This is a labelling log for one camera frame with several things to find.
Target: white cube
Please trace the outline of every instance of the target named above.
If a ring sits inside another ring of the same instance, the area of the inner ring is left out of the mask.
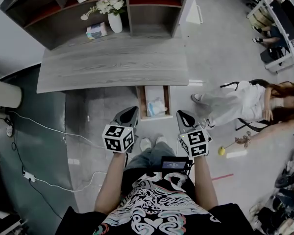
[[[208,133],[205,129],[181,134],[180,141],[189,157],[208,155]]]
[[[132,127],[107,124],[102,140],[107,151],[124,153],[134,143],[134,131]]]

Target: chair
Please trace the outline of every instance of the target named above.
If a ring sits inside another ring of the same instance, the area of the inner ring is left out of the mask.
[[[265,87],[265,88],[270,84],[266,80],[263,80],[263,79],[254,79],[254,80],[251,80],[250,83],[252,85],[259,84],[260,86]],[[225,87],[228,87],[228,86],[230,86],[232,84],[236,84],[236,89],[235,90],[237,90],[237,88],[239,86],[239,82],[232,82],[232,83],[229,83],[229,84],[226,84],[226,85],[221,85],[220,88],[225,88]],[[243,126],[235,129],[236,131],[241,130],[242,128],[247,126],[248,128],[250,128],[251,130],[253,130],[255,132],[261,132],[263,129],[265,129],[268,126],[271,125],[270,122],[268,122],[266,120],[262,120],[262,121],[259,121],[257,123],[265,124],[266,126],[265,127],[255,127],[255,126],[252,126],[251,123],[248,123],[248,122],[246,122],[245,120],[243,120],[241,118],[238,118],[238,120],[243,124]]]

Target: green floor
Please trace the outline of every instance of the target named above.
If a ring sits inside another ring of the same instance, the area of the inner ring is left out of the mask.
[[[39,68],[27,69],[6,79],[23,90],[23,102],[15,111],[48,127],[65,131],[65,94],[61,92],[37,94]],[[64,135],[50,131],[11,113],[15,125],[16,144],[25,169],[36,178],[51,184],[72,188]],[[52,235],[58,218],[22,175],[22,165],[16,151],[11,149],[13,138],[0,130],[0,168],[4,184],[15,211],[27,221],[29,233]],[[63,216],[68,206],[77,210],[74,194],[42,182],[33,185],[44,195],[55,211]]]

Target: white dress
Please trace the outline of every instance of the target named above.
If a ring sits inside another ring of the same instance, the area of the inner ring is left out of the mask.
[[[206,93],[201,96],[200,102],[211,106],[212,112],[208,119],[210,126],[220,126],[237,118],[249,122],[263,120],[265,88],[260,85],[248,85],[238,88],[228,94],[215,95]],[[283,106],[283,98],[270,100],[270,108]]]

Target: blue pants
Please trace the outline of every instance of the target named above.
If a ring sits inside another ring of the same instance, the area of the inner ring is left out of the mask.
[[[174,157],[174,151],[164,142],[157,143],[153,148],[148,148],[135,156],[125,167],[124,171],[134,168],[160,169],[162,157]]]

